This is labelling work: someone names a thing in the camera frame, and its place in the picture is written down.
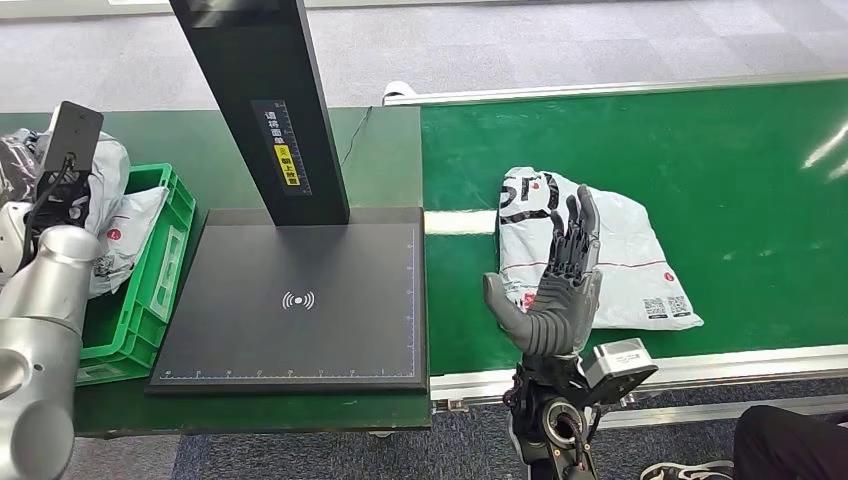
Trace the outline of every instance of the table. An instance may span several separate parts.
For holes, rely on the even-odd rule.
[[[351,203],[363,206],[418,204],[423,176],[429,400],[439,408],[490,402],[509,385],[517,352],[483,305],[480,274],[497,269],[501,177],[523,164],[647,207],[706,324],[592,334],[590,345],[643,339],[661,367],[643,390],[844,375],[848,175],[840,176],[840,166],[848,160],[848,80],[759,82],[766,84],[421,96],[393,101],[422,104],[420,112],[374,108],[343,171]],[[363,115],[331,111],[340,156]],[[0,116],[0,131],[45,119]],[[174,164],[201,209],[260,205],[217,112],[112,113],[104,129],[127,145],[134,163]],[[205,171],[189,168],[201,161]],[[78,389],[78,429],[126,435],[429,422],[424,396],[151,399],[142,385]]]
[[[343,158],[366,109],[330,114]],[[44,129],[47,114],[0,115],[0,132]],[[217,111],[106,113],[103,130],[120,139],[133,164],[167,162],[197,199],[186,251],[190,259],[210,208],[263,203]],[[374,109],[343,166],[351,206],[420,206],[417,107]],[[182,281],[188,272],[184,268]],[[145,379],[77,389],[78,435],[115,437],[167,432],[271,432],[422,428],[430,425],[426,394],[148,397]]]

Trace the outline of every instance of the black cable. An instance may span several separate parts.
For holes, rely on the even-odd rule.
[[[20,271],[22,268],[29,265],[29,262],[32,261],[33,250],[34,250],[34,241],[32,238],[32,225],[35,221],[35,217],[38,216],[38,211],[44,205],[44,202],[47,201],[50,194],[53,193],[53,190],[62,182],[65,178],[65,174],[68,173],[68,169],[71,167],[71,162],[65,161],[62,164],[62,169],[59,170],[59,173],[53,179],[53,182],[44,190],[44,192],[38,196],[38,199],[35,201],[35,204],[32,206],[32,210],[29,211],[29,216],[27,217],[26,224],[24,227],[24,243],[23,243],[23,252],[21,252],[21,263],[18,265],[18,270]]]
[[[589,445],[592,444],[592,438],[595,436],[595,432],[598,430],[598,425],[601,423],[601,407],[592,407],[592,413],[594,413],[595,418],[592,419],[592,426],[589,427],[589,433],[586,435],[586,443]]]
[[[347,153],[345,153],[345,156],[342,158],[342,161],[339,164],[340,167],[344,166],[345,162],[347,162],[347,157],[349,157],[350,152],[353,151],[353,143],[356,141],[356,136],[359,134],[359,130],[362,128],[362,126],[365,125],[365,122],[368,121],[368,117],[371,116],[371,110],[373,109],[374,107],[370,106],[367,110],[365,110],[365,115],[362,116],[362,120],[359,121],[359,125],[356,126],[356,130],[353,131],[353,135],[351,135],[350,137],[350,145],[347,147]]]

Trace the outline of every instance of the gray carpet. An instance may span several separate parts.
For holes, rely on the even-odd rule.
[[[519,479],[526,467],[506,433],[506,408],[433,419],[431,432],[183,437],[175,479]],[[735,421],[601,430],[592,451],[601,480],[633,480],[648,465],[729,458]],[[191,471],[183,463],[199,462]]]
[[[848,70],[846,0],[642,0],[314,10],[330,106],[421,93]],[[0,111],[212,109],[170,15],[0,22]]]

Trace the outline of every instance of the shoe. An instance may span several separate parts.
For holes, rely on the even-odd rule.
[[[658,463],[646,468],[639,480],[733,480],[733,462],[718,460],[694,466]]]

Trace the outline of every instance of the person's leg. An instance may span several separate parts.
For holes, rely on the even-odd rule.
[[[842,480],[848,429],[769,406],[751,407],[736,424],[735,480]]]

